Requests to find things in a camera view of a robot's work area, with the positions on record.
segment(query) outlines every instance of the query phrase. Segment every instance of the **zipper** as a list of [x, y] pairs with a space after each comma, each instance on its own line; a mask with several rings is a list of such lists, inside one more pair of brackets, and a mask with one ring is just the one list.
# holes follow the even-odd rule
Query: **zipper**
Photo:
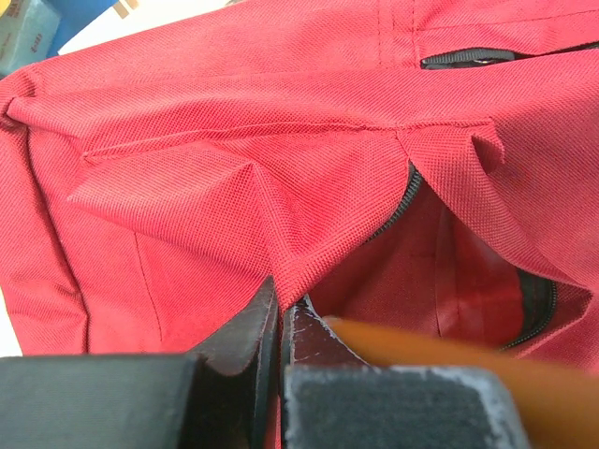
[[389, 219], [379, 227], [374, 234], [370, 236], [366, 243], [376, 239], [378, 236], [387, 231], [390, 227], [392, 227], [397, 221], [402, 217], [405, 211], [410, 207], [412, 201], [416, 197], [416, 194], [420, 190], [420, 186], [422, 185], [422, 175], [416, 168], [410, 164], [410, 177], [408, 179], [408, 185], [405, 188], [405, 192], [402, 196], [402, 200], [400, 201], [400, 205], [393, 212], [393, 214], [389, 217]]
[[538, 56], [548, 56], [551, 54], [567, 53], [570, 51], [584, 51], [593, 49], [599, 49], [599, 42], [579, 45], [569, 49], [550, 51], [549, 53], [539, 55], [516, 53], [514, 51], [508, 50], [467, 49], [451, 51], [425, 58], [420, 62], [420, 67], [426, 70], [439, 70], [445, 68], [473, 68], [485, 65], [507, 63], [522, 59], [530, 59]]
[[528, 340], [532, 340], [533, 338], [537, 337], [541, 332], [543, 332], [547, 328], [547, 326], [551, 322], [551, 319], [555, 315], [555, 311], [557, 310], [557, 307], [558, 307], [557, 284], [554, 281], [550, 281], [550, 280], [543, 279], [543, 278], [536, 277], [536, 279], [539, 281], [548, 283], [549, 293], [548, 293], [547, 310], [545, 311], [545, 313], [543, 314], [541, 319], [535, 324], [535, 326], [532, 329], [524, 331], [518, 338], [516, 338], [515, 340], [504, 345], [501, 348], [501, 351], [512, 349], [522, 343], [525, 343]]

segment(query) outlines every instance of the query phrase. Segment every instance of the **blue surface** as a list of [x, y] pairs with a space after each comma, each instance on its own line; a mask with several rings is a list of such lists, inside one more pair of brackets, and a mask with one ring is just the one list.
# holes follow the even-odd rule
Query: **blue surface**
[[55, 56], [58, 49], [71, 37], [85, 28], [93, 19], [112, 6], [116, 0], [48, 0], [63, 16], [49, 56]]

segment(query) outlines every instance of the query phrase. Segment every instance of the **yellow object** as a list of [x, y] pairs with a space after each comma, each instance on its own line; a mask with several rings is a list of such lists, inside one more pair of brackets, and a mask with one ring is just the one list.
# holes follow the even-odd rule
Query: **yellow object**
[[0, 0], [0, 16], [7, 11], [9, 5], [10, 0]]

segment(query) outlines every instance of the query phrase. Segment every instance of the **light blue package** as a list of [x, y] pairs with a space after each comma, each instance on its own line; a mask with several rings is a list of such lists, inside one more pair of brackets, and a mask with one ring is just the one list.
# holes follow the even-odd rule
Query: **light blue package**
[[0, 17], [0, 77], [46, 58], [59, 23], [44, 0], [12, 0]]

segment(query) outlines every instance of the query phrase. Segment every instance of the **red fabric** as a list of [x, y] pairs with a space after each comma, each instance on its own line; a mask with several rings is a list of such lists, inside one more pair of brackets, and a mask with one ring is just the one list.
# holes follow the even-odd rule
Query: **red fabric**
[[[0, 285], [24, 352], [186, 350], [271, 273], [283, 309], [312, 292], [497, 344], [522, 268], [561, 287], [521, 354], [599, 369], [599, 51], [419, 66], [596, 41], [594, 0], [248, 0], [13, 74]], [[410, 162], [425, 185], [364, 245]]]

